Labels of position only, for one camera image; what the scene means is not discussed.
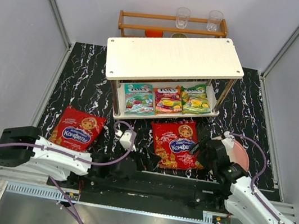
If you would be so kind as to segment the teal Fox's mint candy bag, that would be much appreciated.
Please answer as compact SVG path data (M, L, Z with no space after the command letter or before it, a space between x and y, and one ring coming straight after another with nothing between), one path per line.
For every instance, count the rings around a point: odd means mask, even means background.
M125 92L125 114L154 115L153 87L150 84L127 83Z

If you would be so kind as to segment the orange Fox's candy bag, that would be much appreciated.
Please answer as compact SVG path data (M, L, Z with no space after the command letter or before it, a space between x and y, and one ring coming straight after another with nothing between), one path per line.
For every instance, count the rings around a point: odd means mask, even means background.
M179 113L182 111L180 86L155 88L155 114Z

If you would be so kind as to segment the red Konfety candy bag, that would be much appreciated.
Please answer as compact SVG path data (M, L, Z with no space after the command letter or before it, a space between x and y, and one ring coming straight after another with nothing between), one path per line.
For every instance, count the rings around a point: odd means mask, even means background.
M197 157L190 153L198 143L196 122L152 123L155 155L160 168L187 170L204 169Z
M69 105L49 141L77 152L85 152L104 128L106 118L78 111Z

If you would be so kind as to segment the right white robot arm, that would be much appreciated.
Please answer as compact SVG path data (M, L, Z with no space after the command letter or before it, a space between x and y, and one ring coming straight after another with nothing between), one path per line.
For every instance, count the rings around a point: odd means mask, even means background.
M190 153L212 171L219 183L225 209L242 224L295 224L285 217L255 186L247 171L229 157L234 141L208 136L191 146Z

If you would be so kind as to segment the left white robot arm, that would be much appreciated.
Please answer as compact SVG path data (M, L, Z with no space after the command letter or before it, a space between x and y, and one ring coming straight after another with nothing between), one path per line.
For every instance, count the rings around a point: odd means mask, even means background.
M153 162L144 154L119 146L119 154L76 152L40 135L34 126L3 130L0 138L0 166L30 167L55 180L66 181L71 174L102 179L129 179L135 171L150 171Z

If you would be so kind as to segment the green yellow Fox's candy bag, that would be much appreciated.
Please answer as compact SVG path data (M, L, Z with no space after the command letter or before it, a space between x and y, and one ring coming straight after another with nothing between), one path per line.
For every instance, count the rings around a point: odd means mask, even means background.
M182 112L202 115L211 112L205 84L198 84L190 88L181 87Z

